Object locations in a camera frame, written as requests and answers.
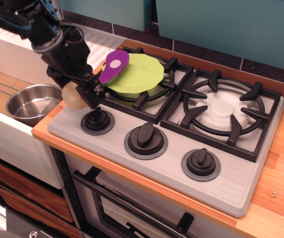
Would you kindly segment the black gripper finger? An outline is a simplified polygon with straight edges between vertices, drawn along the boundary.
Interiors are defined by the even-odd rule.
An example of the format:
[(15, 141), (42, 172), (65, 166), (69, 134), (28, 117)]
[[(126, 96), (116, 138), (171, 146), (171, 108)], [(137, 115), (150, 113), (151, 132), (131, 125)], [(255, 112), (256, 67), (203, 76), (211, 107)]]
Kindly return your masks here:
[(64, 88), (70, 82), (69, 78), (63, 76), (59, 71), (50, 66), (47, 67), (46, 73), (60, 88)]
[(76, 90), (91, 109), (97, 108), (105, 99), (105, 92), (98, 78), (80, 82)]

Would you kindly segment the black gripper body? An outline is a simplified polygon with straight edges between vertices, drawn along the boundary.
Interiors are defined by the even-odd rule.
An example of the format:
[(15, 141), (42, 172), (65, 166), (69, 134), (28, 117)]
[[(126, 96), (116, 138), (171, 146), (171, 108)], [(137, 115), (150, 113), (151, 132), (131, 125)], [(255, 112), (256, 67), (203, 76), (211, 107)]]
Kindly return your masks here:
[(83, 31), (72, 25), (39, 24), (32, 26), (32, 49), (53, 69), (79, 84), (97, 78), (87, 64), (90, 49)]

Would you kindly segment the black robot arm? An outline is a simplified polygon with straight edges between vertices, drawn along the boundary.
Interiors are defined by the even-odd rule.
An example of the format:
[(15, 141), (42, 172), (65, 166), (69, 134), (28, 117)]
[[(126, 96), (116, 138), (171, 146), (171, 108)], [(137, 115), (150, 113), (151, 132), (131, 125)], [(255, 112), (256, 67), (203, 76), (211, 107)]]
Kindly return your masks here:
[(60, 20), (50, 0), (0, 0), (0, 28), (28, 39), (48, 65), (47, 75), (60, 87), (76, 84), (76, 92), (91, 109), (105, 92), (87, 63), (90, 49), (83, 31)]

